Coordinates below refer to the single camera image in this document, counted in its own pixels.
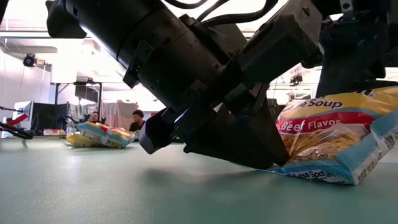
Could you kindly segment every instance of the computer monitor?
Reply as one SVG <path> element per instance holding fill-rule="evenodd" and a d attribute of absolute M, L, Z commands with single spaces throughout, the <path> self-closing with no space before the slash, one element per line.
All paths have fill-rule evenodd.
<path fill-rule="evenodd" d="M 32 126 L 32 113 L 33 113 L 33 101 L 17 102 L 14 104 L 14 109 L 17 112 L 13 112 L 12 119 L 17 119 L 19 116 L 26 114 L 27 118 L 23 122 L 19 123 L 18 127 L 30 130 Z"/>

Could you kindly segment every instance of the man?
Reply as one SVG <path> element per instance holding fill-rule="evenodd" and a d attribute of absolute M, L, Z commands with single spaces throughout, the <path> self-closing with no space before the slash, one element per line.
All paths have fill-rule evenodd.
<path fill-rule="evenodd" d="M 98 114 L 97 111 L 92 112 L 91 115 L 90 115 L 90 120 L 89 120 L 89 122 L 92 122 L 92 123 L 97 123 L 97 122 L 99 122 L 99 123 L 100 123 L 100 121 L 99 121 L 99 116 L 100 116 L 100 115 Z"/>
<path fill-rule="evenodd" d="M 131 123 L 129 131 L 139 131 L 145 124 L 144 121 L 144 113 L 141 110 L 136 110 L 132 114 L 132 118 L 134 119 L 134 122 Z"/>

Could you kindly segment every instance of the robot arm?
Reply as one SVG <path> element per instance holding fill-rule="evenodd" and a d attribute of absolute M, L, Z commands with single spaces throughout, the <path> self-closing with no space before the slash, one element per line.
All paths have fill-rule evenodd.
<path fill-rule="evenodd" d="M 178 4 L 188 9 L 204 2 Z M 177 18 L 160 0 L 57 0 L 46 5 L 52 37 L 84 38 L 85 30 L 90 31 L 127 68 L 126 84 L 133 88 L 141 82 L 166 105 L 141 130 L 140 144 L 149 154 L 178 136 L 187 144 L 185 152 L 267 169 L 289 159 L 269 112 L 269 83 L 301 61 L 308 65 L 319 60 L 324 66 L 321 95 L 361 88 L 354 84 L 368 81 L 369 76 L 342 57 L 364 65 L 372 74 L 382 71 L 377 60 L 388 50 L 385 9 L 389 5 L 375 2 L 289 0 L 249 42 L 235 23 L 262 17 L 277 0 L 267 0 L 263 9 L 251 14 L 203 22 L 203 16 L 199 21 L 187 15 Z M 327 16 L 336 12 L 344 12 L 343 19 L 327 22 Z M 347 32 L 344 37 L 351 38 L 348 33 L 353 27 L 364 35 L 348 40 L 329 38 L 338 37 L 341 29 Z M 337 47 L 345 54 L 336 54 Z M 324 57 L 319 58 L 317 51 Z M 374 55 L 363 57 L 365 53 Z M 340 65 L 350 66 L 349 72 L 338 69 Z M 327 82 L 336 73 L 340 81 L 348 73 L 351 79 L 343 88 L 335 88 L 336 83 L 328 88 Z"/>

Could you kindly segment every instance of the green table surface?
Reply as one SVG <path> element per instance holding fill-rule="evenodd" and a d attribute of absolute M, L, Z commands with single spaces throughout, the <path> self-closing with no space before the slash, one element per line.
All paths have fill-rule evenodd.
<path fill-rule="evenodd" d="M 347 187 L 255 171 L 174 144 L 154 155 L 0 140 L 0 223 L 398 223 L 398 153 Z"/>

